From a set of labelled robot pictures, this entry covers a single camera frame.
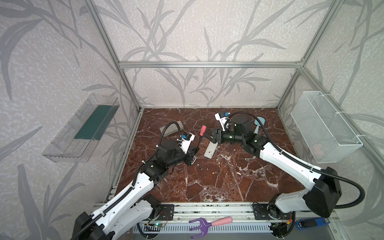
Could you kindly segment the pink handled screwdriver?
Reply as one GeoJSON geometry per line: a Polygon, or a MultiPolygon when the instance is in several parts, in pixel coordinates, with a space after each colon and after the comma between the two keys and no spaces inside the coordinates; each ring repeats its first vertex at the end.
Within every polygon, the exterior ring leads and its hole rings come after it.
{"type": "Polygon", "coordinates": [[[202,139],[203,139],[203,137],[204,137],[204,134],[205,134],[205,132],[206,132],[206,129],[207,129],[207,126],[202,125],[201,131],[200,131],[200,134],[199,134],[199,141],[198,141],[198,145],[197,145],[197,147],[200,146],[200,143],[201,143],[201,141],[202,141],[202,139]]]}

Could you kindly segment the white remote control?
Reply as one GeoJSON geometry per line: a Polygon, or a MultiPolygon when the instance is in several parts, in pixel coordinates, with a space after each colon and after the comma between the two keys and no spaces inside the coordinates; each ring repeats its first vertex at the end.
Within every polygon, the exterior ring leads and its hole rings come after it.
{"type": "Polygon", "coordinates": [[[218,143],[212,143],[210,142],[209,145],[207,146],[207,149],[204,153],[204,157],[208,159],[212,159],[216,149],[217,149],[218,143]]]}
{"type": "Polygon", "coordinates": [[[190,166],[193,165],[195,163],[195,161],[197,160],[197,157],[196,156],[193,156],[193,158],[190,160],[190,166]]]}

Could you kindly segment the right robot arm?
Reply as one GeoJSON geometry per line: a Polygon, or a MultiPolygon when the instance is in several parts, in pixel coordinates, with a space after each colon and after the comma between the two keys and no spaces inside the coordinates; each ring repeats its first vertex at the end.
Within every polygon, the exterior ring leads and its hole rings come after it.
{"type": "Polygon", "coordinates": [[[337,179],[326,176],[323,171],[294,155],[278,150],[267,137],[257,134],[251,120],[238,117],[229,129],[230,119],[221,121],[222,127],[207,130],[203,136],[214,144],[239,143],[242,149],[289,174],[305,189],[288,194],[277,194],[268,203],[270,217],[277,219],[282,213],[311,211],[328,218],[335,209],[342,192],[337,179]]]}

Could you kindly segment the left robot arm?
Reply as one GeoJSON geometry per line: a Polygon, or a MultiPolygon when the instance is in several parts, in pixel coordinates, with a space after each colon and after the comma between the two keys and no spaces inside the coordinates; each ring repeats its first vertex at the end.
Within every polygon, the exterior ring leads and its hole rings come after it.
{"type": "Polygon", "coordinates": [[[186,140],[158,145],[123,190],[93,213],[77,217],[72,239],[117,240],[139,222],[157,217],[161,203],[149,192],[178,164],[193,165],[199,150],[186,140]]]}

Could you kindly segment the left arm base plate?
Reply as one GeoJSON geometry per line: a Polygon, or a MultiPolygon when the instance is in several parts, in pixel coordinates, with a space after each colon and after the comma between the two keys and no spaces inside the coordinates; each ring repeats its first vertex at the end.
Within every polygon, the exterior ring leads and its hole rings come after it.
{"type": "Polygon", "coordinates": [[[154,207],[150,214],[150,220],[156,221],[172,221],[175,213],[175,205],[173,204],[160,204],[154,207]]]}

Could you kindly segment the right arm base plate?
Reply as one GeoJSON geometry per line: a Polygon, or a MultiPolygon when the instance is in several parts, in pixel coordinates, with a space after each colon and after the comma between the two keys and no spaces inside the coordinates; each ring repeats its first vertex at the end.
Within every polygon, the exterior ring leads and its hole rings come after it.
{"type": "Polygon", "coordinates": [[[287,222],[292,219],[291,213],[283,213],[274,204],[254,202],[252,209],[255,220],[287,222]]]}

